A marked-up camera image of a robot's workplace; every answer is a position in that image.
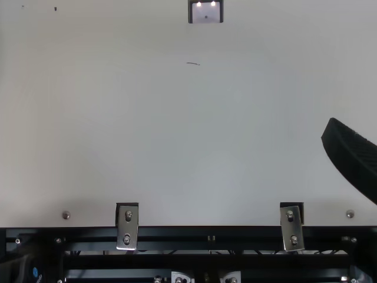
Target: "bolt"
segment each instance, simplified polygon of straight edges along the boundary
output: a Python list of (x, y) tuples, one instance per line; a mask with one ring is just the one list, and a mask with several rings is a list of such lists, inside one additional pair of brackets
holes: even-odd
[(346, 214), (349, 219), (355, 216), (355, 212), (352, 209), (347, 210)]
[(287, 211), (286, 216), (288, 217), (288, 221), (293, 221), (293, 212), (291, 210)]
[(127, 222), (129, 222), (129, 221), (131, 221), (131, 217), (132, 217), (132, 211), (126, 211), (125, 212), (125, 220), (127, 221)]
[(129, 235), (124, 236), (123, 242), (125, 245), (129, 245), (131, 242), (131, 237)]
[(65, 219), (68, 220), (71, 217), (71, 214), (69, 211), (64, 211), (61, 216)]
[(290, 242), (292, 243), (293, 246), (297, 245), (297, 242), (298, 242), (298, 239), (295, 235), (292, 235), (292, 237), (290, 237)]

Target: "blue component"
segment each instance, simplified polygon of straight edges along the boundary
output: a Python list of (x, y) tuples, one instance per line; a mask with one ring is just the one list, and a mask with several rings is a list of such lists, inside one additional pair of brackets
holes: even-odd
[(37, 278), (38, 277), (38, 270), (37, 270), (37, 268), (35, 267), (35, 268), (33, 268), (33, 276), (35, 277), (35, 278)]

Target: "black metal rail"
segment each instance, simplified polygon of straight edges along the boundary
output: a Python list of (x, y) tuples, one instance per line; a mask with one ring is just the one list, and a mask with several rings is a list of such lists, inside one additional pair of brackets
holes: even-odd
[(171, 270), (194, 272), (197, 283), (214, 270), (241, 270), (248, 282), (339, 282), (355, 276), (357, 265), (376, 278), (377, 228), (360, 226), (303, 227), (305, 248), (344, 250), (347, 255), (242, 255), (243, 250), (283, 250), (281, 227), (139, 227), (139, 250), (234, 250), (235, 255), (64, 255), (63, 251), (116, 250), (117, 228), (36, 228), (0, 231), (3, 254), (25, 245), (41, 245), (54, 256), (52, 281), (67, 283), (152, 282)]

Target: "white surface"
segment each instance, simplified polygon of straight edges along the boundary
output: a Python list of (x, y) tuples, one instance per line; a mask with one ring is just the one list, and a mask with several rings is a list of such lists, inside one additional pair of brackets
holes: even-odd
[(376, 15), (226, 0), (224, 23), (190, 25), (185, 0), (0, 0), (0, 226), (113, 226), (117, 202), (140, 225), (279, 225), (280, 202), (377, 225), (320, 139), (336, 117), (377, 142)]

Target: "metal clip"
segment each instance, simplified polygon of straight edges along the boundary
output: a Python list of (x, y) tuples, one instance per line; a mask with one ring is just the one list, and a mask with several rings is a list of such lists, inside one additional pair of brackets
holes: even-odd
[(280, 208), (280, 223), (282, 224), (284, 250), (289, 252), (304, 249), (299, 207)]
[(117, 249), (135, 251), (139, 226), (138, 206), (119, 206)]

